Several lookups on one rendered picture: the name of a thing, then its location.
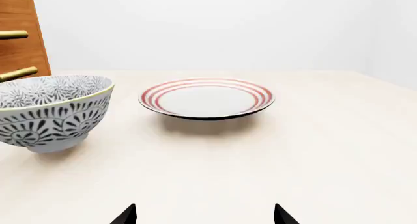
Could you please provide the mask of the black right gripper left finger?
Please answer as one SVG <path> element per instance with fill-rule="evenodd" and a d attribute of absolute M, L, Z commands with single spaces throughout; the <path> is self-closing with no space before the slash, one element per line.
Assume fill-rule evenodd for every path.
<path fill-rule="evenodd" d="M 136 204 L 131 204 L 124 212 L 117 216 L 110 224 L 136 224 Z"/>

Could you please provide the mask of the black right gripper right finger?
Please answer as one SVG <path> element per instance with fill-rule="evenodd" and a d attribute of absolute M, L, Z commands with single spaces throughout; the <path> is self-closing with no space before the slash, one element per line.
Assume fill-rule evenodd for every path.
<path fill-rule="evenodd" d="M 299 224 L 282 206 L 274 206 L 274 224 Z"/>

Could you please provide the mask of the wooden drawer cabinet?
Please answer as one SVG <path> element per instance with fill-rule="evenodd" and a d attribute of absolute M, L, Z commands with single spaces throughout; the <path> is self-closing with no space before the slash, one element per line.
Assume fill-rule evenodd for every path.
<path fill-rule="evenodd" d="M 30 77 L 51 75 L 34 0 L 0 0 L 0 31 L 25 30 L 28 38 L 0 40 L 0 74 L 37 67 Z"/>

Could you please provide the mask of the white bowl with black pattern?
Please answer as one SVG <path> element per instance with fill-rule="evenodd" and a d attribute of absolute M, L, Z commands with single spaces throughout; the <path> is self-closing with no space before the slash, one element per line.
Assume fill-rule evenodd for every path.
<path fill-rule="evenodd" d="M 74 147 L 104 118 L 114 86 L 99 75 L 0 83 L 0 141 L 35 153 Z"/>

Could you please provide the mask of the white plate with red rings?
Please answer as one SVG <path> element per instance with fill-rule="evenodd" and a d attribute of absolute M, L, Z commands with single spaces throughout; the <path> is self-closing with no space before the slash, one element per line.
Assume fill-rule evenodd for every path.
<path fill-rule="evenodd" d="M 197 77 L 149 87 L 139 103 L 159 114 L 188 120 L 227 120 L 260 112 L 275 100 L 273 92 L 251 81 Z"/>

